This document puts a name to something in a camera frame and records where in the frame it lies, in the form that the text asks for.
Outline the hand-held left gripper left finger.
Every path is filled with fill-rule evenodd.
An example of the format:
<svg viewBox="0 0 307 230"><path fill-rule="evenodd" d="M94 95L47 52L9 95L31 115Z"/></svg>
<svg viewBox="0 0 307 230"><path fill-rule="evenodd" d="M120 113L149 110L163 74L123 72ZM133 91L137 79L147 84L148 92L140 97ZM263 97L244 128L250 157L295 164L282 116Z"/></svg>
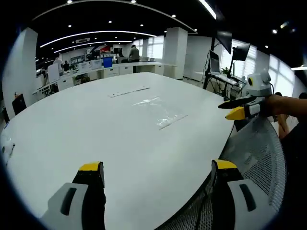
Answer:
<svg viewBox="0 0 307 230"><path fill-rule="evenodd" d="M73 181L65 183L48 200L41 223L48 230L104 230L104 188L103 162L84 164Z"/></svg>

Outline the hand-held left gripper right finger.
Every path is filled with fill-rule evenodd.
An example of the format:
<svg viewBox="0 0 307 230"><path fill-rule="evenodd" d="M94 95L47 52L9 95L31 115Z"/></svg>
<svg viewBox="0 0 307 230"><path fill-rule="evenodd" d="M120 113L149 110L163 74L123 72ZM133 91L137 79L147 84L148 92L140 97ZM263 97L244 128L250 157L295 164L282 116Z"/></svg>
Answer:
<svg viewBox="0 0 307 230"><path fill-rule="evenodd" d="M231 161L212 160L214 230L268 230L283 201L283 167L257 163L241 173Z"/></svg>

